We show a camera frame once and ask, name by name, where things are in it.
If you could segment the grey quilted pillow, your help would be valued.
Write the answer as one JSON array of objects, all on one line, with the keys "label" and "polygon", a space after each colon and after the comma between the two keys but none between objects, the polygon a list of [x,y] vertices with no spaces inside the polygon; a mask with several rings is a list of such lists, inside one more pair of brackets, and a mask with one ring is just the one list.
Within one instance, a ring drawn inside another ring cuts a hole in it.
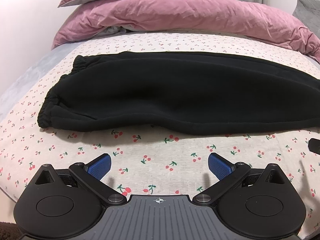
[{"label": "grey quilted pillow", "polygon": [[319,0],[297,0],[292,15],[299,19],[311,31],[318,31],[319,10]]}]

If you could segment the cherry print bed sheet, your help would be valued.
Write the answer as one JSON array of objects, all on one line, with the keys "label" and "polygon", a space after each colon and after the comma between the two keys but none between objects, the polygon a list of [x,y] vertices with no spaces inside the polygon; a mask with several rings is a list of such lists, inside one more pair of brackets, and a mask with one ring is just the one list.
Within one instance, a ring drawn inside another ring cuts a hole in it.
[{"label": "cherry print bed sheet", "polygon": [[52,50],[1,96],[1,188],[18,200],[44,163],[67,168],[102,153],[112,158],[103,182],[125,196],[195,194],[217,181],[207,159],[216,152],[254,168],[277,163],[306,206],[302,239],[319,234],[319,156],[309,151],[318,129],[269,134],[191,137],[152,127],[94,133],[41,129],[37,115],[48,90],[72,70],[76,56],[123,51],[206,51],[252,56],[319,77],[319,64],[299,52],[238,36],[204,33],[129,33],[70,43]]}]

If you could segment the pink duvet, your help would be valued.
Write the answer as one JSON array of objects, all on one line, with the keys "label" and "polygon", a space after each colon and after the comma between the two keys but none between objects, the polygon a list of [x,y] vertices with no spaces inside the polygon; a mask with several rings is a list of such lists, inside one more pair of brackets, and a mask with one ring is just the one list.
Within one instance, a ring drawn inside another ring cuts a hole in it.
[{"label": "pink duvet", "polygon": [[204,30],[244,35],[319,60],[319,38],[299,19],[239,0],[98,0],[83,4],[56,33],[52,47],[87,40],[108,27],[132,31]]}]

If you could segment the black pants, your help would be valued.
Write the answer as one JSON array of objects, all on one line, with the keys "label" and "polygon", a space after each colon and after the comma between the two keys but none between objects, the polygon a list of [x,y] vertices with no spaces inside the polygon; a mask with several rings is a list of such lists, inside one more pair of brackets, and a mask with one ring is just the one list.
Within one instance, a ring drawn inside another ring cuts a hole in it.
[{"label": "black pants", "polygon": [[231,54],[79,55],[37,121],[77,132],[146,124],[192,135],[304,129],[319,126],[319,80]]}]

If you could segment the grey bed sheet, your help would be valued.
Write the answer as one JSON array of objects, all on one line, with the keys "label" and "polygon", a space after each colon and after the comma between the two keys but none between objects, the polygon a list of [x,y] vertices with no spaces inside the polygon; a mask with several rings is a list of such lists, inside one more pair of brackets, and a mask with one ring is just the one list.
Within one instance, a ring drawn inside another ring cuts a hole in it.
[{"label": "grey bed sheet", "polygon": [[82,43],[83,41],[63,44],[50,51],[40,59],[40,61],[23,71],[22,74],[1,93],[1,121],[7,116],[18,100],[20,100],[37,81]]}]

